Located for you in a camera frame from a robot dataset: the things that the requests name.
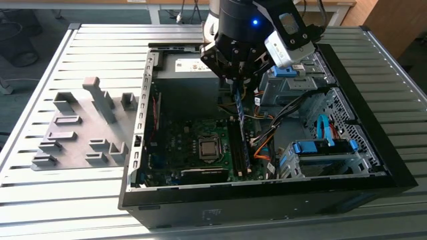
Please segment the yellow wire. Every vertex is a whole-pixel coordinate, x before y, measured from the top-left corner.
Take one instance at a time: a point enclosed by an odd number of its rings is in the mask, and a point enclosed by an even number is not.
[[[256,159],[265,159],[265,160],[268,160],[268,161],[269,161],[269,157],[263,156],[263,155],[257,155],[255,158],[256,158]]]
[[[257,117],[257,118],[264,118],[263,115],[257,115],[259,108],[260,108],[259,106],[255,107],[253,116]],[[275,119],[275,117],[272,115],[268,115],[268,118],[269,119]]]
[[[247,96],[247,87],[243,86],[243,95],[241,95],[241,100],[245,98]],[[221,107],[227,107],[227,106],[232,106],[235,105],[236,102],[229,102],[229,103],[224,103],[224,104],[219,104]]]

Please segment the white label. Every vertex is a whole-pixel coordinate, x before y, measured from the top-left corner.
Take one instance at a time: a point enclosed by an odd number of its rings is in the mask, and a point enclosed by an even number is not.
[[[292,68],[295,70],[300,70],[300,69],[304,69],[304,65],[303,64],[296,64],[296,65],[292,65]]]
[[[267,164],[267,169],[269,170],[269,172],[271,172],[272,174],[275,174],[276,168],[275,168],[275,166],[272,165],[271,162]]]
[[[209,72],[211,69],[197,58],[180,58],[175,61],[175,72]]]
[[[259,97],[255,97],[255,105],[261,106],[261,99]]]

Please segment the black cable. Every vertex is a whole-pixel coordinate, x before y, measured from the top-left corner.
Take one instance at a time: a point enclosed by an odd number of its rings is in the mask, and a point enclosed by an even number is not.
[[[328,26],[328,16],[327,16],[325,7],[323,6],[321,0],[317,0],[317,6],[320,9],[320,14],[321,14],[321,18],[323,18],[323,26],[321,27],[323,27],[323,32],[324,32],[327,29],[327,26]]]
[[[171,16],[169,18],[171,18],[171,19],[176,19],[176,16],[175,16],[172,13],[176,14],[177,12],[169,11],[169,10],[164,10],[164,11],[169,14],[169,16]]]
[[[304,0],[304,11],[301,12],[301,15],[300,15],[301,19],[304,19],[305,11],[307,11],[307,0]]]
[[[201,15],[200,15],[200,9],[199,9],[199,0],[195,0],[195,5],[196,5],[196,7],[197,7],[197,15],[199,15],[200,23],[201,23]]]
[[[239,115],[236,112],[229,111],[224,106],[217,105],[217,107],[229,115],[236,115],[236,116]]]
[[[276,159],[276,151],[275,151],[275,137],[271,138],[269,142],[268,142],[268,156],[269,156],[269,162],[275,167],[275,171],[273,171],[273,178],[272,179],[277,179],[277,173],[279,173],[279,159]]]
[[[320,94],[320,93],[327,93],[329,91],[329,87],[324,86],[324,87],[319,87],[316,90],[311,90],[304,92],[303,95],[300,95],[297,98],[295,98],[279,111],[277,115],[275,116],[275,118],[272,119],[271,123],[269,123],[269,128],[268,130],[259,135],[253,141],[253,143],[257,143],[261,139],[268,138],[271,135],[275,134],[276,129],[280,126],[280,122],[281,119],[285,118],[289,114],[292,114],[303,105],[305,99],[308,97],[311,97],[315,94]]]
[[[193,24],[195,13],[196,13],[196,5],[193,6],[193,9],[192,9],[192,14],[191,14],[191,18],[189,18],[189,24]]]
[[[180,14],[183,14],[183,11],[184,11],[184,3],[185,3],[185,0],[181,0]]]

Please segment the aluminum extrusion table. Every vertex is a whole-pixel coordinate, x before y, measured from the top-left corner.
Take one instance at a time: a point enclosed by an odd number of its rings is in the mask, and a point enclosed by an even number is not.
[[[149,232],[117,210],[123,168],[32,171],[58,90],[98,76],[109,94],[139,92],[149,42],[200,42],[189,25],[97,25],[69,29],[0,154],[0,237],[16,239],[425,239],[427,97],[369,31],[329,27],[332,45],[419,186],[341,215]]]

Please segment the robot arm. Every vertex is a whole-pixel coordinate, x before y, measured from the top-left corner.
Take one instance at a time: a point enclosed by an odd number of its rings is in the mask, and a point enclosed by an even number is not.
[[[240,86],[272,66],[285,68],[312,54],[323,31],[305,26],[292,0],[220,0],[217,34],[200,59]]]

